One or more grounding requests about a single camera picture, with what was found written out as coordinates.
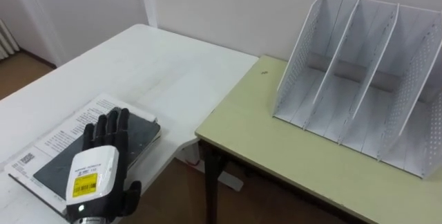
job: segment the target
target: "radiator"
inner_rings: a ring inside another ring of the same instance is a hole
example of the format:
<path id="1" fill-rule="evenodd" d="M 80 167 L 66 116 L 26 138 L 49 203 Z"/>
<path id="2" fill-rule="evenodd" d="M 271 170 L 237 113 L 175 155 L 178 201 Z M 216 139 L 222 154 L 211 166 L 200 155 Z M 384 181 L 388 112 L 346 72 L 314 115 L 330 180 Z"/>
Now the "radiator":
<path id="1" fill-rule="evenodd" d="M 19 51 L 19 45 L 14 40 L 5 23 L 0 19 L 0 60 Z"/>

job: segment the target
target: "desk organizer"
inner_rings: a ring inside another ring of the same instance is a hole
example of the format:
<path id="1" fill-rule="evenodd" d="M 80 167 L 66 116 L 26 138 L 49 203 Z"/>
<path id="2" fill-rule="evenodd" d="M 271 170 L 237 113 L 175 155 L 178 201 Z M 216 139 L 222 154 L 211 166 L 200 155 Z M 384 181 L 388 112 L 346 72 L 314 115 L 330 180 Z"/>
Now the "desk organizer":
<path id="1" fill-rule="evenodd" d="M 442 164 L 441 12 L 316 0 L 273 115 L 420 177 Z"/>

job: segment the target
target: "robotic hand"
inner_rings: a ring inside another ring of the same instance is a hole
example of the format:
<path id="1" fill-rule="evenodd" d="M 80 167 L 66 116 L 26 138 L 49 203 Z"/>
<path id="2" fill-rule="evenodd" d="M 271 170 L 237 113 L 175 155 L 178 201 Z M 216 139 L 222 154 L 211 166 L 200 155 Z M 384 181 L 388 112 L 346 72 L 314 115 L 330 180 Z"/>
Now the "robotic hand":
<path id="1" fill-rule="evenodd" d="M 128 109 L 101 115 L 84 128 L 82 152 L 75 155 L 66 188 L 67 216 L 75 224 L 107 224 L 137 208 L 141 182 L 124 191 L 128 168 Z"/>

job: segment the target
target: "door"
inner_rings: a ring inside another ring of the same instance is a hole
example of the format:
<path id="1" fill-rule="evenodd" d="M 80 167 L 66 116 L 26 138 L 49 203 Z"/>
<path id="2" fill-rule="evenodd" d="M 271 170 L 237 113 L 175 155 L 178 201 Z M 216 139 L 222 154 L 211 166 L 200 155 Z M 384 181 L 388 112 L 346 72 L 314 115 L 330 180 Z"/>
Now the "door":
<path id="1" fill-rule="evenodd" d="M 148 24 L 143 0 L 36 0 L 63 50 L 60 63 L 134 24 Z"/>

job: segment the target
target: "barcode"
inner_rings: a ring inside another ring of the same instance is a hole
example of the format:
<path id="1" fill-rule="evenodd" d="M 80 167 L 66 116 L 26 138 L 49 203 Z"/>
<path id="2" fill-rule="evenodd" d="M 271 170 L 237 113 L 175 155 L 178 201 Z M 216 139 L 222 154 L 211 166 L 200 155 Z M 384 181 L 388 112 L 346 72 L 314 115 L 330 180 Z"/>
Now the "barcode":
<path id="1" fill-rule="evenodd" d="M 96 187 L 97 187 L 97 183 L 92 183 L 92 184 L 89 184 L 89 185 L 83 185 L 81 187 L 76 187 L 74 189 L 74 193 L 86 191 L 86 190 L 89 190 L 89 189 L 94 189 Z"/>
<path id="2" fill-rule="evenodd" d="M 31 161 L 34 158 L 35 156 L 32 153 L 28 153 L 28 155 L 24 156 L 22 159 L 20 159 L 20 161 L 22 161 L 22 163 L 24 164 L 27 164 L 29 161 Z"/>

